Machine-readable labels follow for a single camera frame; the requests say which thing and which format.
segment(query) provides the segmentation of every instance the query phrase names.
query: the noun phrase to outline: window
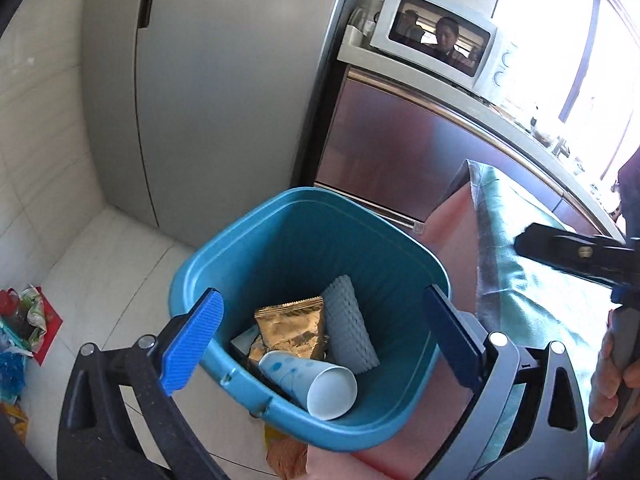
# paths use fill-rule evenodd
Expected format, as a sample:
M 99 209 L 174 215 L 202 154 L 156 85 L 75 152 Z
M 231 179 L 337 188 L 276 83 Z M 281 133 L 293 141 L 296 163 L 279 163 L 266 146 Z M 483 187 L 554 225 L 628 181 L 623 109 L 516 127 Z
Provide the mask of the window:
M 536 107 L 552 118 L 570 149 L 560 161 L 612 211 L 611 186 L 640 144 L 637 38 L 608 0 L 498 0 L 494 20 L 519 47 L 506 108 L 524 126 Z

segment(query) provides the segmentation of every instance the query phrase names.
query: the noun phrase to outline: white microwave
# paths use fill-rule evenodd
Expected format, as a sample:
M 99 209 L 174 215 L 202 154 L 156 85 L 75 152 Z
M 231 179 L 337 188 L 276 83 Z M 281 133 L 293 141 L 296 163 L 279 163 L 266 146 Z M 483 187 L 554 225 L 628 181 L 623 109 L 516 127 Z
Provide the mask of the white microwave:
M 517 50 L 494 22 L 452 0 L 385 0 L 370 45 L 497 105 Z

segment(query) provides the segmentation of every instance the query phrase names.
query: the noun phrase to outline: trash bin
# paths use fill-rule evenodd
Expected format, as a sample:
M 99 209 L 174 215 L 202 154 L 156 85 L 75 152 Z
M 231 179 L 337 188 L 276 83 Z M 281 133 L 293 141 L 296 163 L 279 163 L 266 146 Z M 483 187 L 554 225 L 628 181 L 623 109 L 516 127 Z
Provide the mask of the trash bin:
M 272 392 L 228 353 L 258 308 L 318 296 L 350 276 L 380 366 L 358 375 L 358 399 L 342 417 L 322 421 Z M 425 247 L 333 192 L 297 188 L 239 219 L 178 270 L 170 313 L 184 314 L 207 287 L 225 302 L 222 323 L 201 361 L 231 397 L 291 436 L 353 452 L 382 444 L 405 424 L 437 355 L 422 294 L 449 279 Z

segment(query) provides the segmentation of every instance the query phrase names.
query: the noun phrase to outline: dark blue gripper pad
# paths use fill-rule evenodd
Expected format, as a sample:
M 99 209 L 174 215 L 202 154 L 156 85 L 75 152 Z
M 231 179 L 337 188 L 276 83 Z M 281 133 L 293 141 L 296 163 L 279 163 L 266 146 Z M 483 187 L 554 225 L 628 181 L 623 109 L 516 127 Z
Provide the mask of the dark blue gripper pad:
M 212 288 L 194 308 L 162 356 L 160 384 L 168 396 L 186 386 L 225 312 L 222 295 Z

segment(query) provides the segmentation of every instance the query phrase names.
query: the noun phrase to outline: white paper cup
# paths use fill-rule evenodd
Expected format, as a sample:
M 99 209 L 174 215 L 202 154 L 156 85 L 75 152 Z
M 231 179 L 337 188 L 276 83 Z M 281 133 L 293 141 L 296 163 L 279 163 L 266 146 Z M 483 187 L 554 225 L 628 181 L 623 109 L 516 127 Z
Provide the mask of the white paper cup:
M 343 366 L 274 350 L 260 360 L 258 368 L 320 420 L 343 416 L 358 396 L 356 378 Z

